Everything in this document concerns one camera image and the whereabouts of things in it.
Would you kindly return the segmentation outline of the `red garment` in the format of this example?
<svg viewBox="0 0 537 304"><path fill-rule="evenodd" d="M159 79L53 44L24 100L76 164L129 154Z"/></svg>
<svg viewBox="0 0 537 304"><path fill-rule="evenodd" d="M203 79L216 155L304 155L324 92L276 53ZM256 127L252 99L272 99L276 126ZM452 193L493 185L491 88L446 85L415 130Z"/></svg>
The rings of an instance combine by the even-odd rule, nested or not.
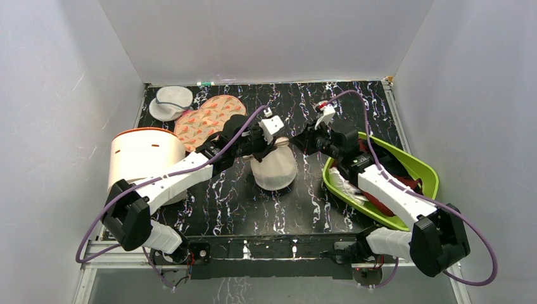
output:
<svg viewBox="0 0 537 304"><path fill-rule="evenodd" d="M395 178L400 181L405 186L410 187L414 192L418 194L423 194L422 187L423 187L423 181L422 179L413 179L410 176L395 176ZM383 203L381 203L375 196L371 195L368 192L365 192L361 190L362 194L366 197L366 199L372 203L383 215L387 217L394 217L395 214Z"/></svg>

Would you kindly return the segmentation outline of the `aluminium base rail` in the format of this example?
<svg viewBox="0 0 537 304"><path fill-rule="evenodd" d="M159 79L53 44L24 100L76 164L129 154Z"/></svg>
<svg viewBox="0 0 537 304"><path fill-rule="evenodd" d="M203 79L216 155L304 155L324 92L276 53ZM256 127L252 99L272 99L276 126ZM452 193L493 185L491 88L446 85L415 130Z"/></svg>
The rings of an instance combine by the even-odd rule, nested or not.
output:
<svg viewBox="0 0 537 304"><path fill-rule="evenodd" d="M195 280L220 277L328 277L354 280L377 288L388 278L388 269L414 263L388 255L361 258L351 234L204 237L194 240L182 262L155 249L124 251L113 241L90 241L86 255L105 253L82 264L82 277L74 303L88 303L99 269L149 269L159 275L164 288L177 289L188 270Z"/></svg>

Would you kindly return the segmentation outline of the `white lace garment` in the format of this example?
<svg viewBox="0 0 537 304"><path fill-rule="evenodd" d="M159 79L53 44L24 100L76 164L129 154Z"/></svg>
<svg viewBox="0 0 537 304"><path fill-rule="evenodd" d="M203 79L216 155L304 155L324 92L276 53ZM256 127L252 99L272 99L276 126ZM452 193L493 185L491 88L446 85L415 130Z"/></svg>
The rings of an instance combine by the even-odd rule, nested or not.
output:
<svg viewBox="0 0 537 304"><path fill-rule="evenodd" d="M367 202L367 198L362 194L361 190L352 185L348 180L345 180L336 167L329 169L329 182L343 195L346 201L360 206L363 206Z"/></svg>

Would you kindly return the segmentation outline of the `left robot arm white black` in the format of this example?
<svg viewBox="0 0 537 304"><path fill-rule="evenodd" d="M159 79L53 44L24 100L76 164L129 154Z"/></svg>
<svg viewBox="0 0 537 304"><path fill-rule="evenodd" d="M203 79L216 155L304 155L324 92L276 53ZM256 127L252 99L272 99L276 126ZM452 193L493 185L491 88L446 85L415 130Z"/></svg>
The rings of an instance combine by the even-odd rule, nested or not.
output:
<svg viewBox="0 0 537 304"><path fill-rule="evenodd" d="M253 123L253 117L233 115L223 130L207 140L183 160L154 177L134 183L122 179L109 194L101 217L125 251L147 247L161 251L173 263L189 256L189 241L183 233L152 220L152 215L165 203L190 187L224 172L236 158L263 158L275 149L275 136L284 127L274 115Z"/></svg>

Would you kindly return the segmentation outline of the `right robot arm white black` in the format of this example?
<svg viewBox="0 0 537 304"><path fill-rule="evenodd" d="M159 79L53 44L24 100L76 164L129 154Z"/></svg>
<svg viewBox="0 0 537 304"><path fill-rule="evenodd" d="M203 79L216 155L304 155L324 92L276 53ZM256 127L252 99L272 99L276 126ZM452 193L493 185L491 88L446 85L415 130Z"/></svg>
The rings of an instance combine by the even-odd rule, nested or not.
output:
<svg viewBox="0 0 537 304"><path fill-rule="evenodd" d="M374 159L372 148L358 133L336 132L310 124L291 138L304 155L322 153L336 161L343 179L369 200L377 200L399 217L408 231L380 227L356 244L358 257L373 262L380 255L411 260L425 275L434 277L471 252L464 224L454 213L420 198L415 186L391 175Z"/></svg>

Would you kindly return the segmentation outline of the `small white grey-trimmed laundry bag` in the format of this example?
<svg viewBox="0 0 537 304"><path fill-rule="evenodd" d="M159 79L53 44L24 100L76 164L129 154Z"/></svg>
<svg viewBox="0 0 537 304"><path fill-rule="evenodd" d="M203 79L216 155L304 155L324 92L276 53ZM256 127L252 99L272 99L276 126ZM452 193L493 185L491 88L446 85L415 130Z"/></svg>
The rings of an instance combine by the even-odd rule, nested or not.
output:
<svg viewBox="0 0 537 304"><path fill-rule="evenodd" d="M149 114L162 122L175 120L190 109L193 99L193 93L186 87L177 85L162 87L149 104Z"/></svg>

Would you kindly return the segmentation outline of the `white cylindrical basket orange rim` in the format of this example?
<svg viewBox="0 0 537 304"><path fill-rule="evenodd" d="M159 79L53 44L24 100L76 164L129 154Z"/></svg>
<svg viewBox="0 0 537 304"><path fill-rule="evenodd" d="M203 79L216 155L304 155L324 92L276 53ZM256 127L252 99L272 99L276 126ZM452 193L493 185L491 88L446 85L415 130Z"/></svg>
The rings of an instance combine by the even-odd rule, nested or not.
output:
<svg viewBox="0 0 537 304"><path fill-rule="evenodd" d="M111 142L107 191L120 179L145 179L185 157L183 143L168 130L143 127L121 132Z"/></svg>

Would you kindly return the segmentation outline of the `white mesh laundry bag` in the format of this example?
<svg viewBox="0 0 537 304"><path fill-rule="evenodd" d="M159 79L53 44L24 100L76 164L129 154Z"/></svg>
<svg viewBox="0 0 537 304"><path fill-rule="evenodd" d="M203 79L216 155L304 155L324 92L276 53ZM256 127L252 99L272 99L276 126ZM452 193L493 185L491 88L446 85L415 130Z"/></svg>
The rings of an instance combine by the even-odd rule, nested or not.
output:
<svg viewBox="0 0 537 304"><path fill-rule="evenodd" d="M275 142L275 150L271 151L262 161L253 155L244 156L253 173L256 184L266 191L278 191L288 187L294 181L298 166L289 147L289 139L279 137Z"/></svg>

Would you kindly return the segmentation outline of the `floral mesh laundry bag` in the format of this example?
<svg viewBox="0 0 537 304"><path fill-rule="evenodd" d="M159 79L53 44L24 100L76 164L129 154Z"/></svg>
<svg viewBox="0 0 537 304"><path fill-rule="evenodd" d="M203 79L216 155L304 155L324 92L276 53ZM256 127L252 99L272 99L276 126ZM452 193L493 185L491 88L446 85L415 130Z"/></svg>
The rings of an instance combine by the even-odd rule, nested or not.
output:
<svg viewBox="0 0 537 304"><path fill-rule="evenodd" d="M189 110L175 121L174 133L187 152L193 152L207 138L220 132L233 115L245 115L246 107L236 97L219 95L208 99L198 110Z"/></svg>

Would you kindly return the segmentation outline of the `black garment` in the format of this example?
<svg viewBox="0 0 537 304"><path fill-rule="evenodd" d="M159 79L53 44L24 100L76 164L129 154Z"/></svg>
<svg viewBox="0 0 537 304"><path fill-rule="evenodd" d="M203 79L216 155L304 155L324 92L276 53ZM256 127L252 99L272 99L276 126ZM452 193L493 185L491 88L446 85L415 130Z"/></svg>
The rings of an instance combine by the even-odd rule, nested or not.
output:
<svg viewBox="0 0 537 304"><path fill-rule="evenodd" d="M363 169L371 165L375 165L376 163L373 159L371 149L367 145L367 141L365 139L359 139L358 144L360 147L360 151L364 154L364 156L367 156L367 159L361 162L360 168ZM395 177L398 181L400 181L404 185L411 187L412 189L418 186L419 187L422 186L422 180L420 178L413 179L410 176L407 169L403 166L403 164L397 159L397 157L394 154L392 154L386 148L379 146L375 142L372 142L372 146L380 164L393 177Z"/></svg>

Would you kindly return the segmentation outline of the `green plastic basin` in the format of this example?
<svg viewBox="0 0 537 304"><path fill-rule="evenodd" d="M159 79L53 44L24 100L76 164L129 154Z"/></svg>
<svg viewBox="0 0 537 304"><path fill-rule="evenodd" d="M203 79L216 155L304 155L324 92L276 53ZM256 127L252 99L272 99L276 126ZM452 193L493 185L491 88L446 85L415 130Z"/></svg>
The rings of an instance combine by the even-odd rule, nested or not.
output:
<svg viewBox="0 0 537 304"><path fill-rule="evenodd" d="M434 199L436 197L436 194L438 192L439 179L433 168L431 168L428 164L424 163L418 158L415 158L411 154L408 154L404 150L401 150L396 146L389 144L388 142L385 142L374 136L371 136L370 139L373 143L376 143L378 146L381 146L384 149L388 150L390 153L392 153L398 159L398 161L406 168L407 172L413 179L421 179L422 192L424 196L427 196L431 199ZM405 232L409 231L409 228L399 217L385 216L368 201L365 201L362 205L356 204L349 196L337 189L335 185L329 180L329 169L331 168L333 162L334 159L328 158L322 170L322 178L324 180L324 184L330 193L335 195L335 197L337 197L341 201L345 202L347 205L356 209L358 212L368 216L372 220L375 220L382 225L385 225L386 227L389 227L390 229Z"/></svg>

